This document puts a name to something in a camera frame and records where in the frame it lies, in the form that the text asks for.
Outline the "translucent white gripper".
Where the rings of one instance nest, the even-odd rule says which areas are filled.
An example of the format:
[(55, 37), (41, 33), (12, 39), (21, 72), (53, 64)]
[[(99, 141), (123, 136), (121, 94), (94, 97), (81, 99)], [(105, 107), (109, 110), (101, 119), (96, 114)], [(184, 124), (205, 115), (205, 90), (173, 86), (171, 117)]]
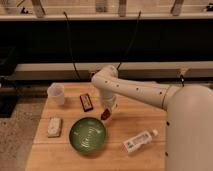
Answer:
[(114, 112), (114, 111), (116, 110), (116, 108), (117, 108), (117, 103), (116, 103), (115, 101), (103, 101), (103, 102), (102, 102), (102, 107), (103, 107), (103, 112), (104, 112), (105, 109), (109, 109), (109, 110), (111, 111), (111, 116), (110, 116), (106, 121), (103, 121), (103, 120), (101, 119), (101, 121), (102, 121), (103, 123), (107, 123), (108, 121), (111, 120), (112, 115), (113, 115), (113, 112)]

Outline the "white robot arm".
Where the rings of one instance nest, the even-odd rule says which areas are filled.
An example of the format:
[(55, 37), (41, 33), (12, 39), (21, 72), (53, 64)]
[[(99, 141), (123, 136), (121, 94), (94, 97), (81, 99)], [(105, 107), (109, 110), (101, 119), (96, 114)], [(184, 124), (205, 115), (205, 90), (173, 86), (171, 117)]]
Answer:
[(173, 86), (124, 80), (112, 65), (91, 79), (105, 106), (117, 94), (167, 112), (165, 171), (213, 171), (213, 90), (202, 85)]

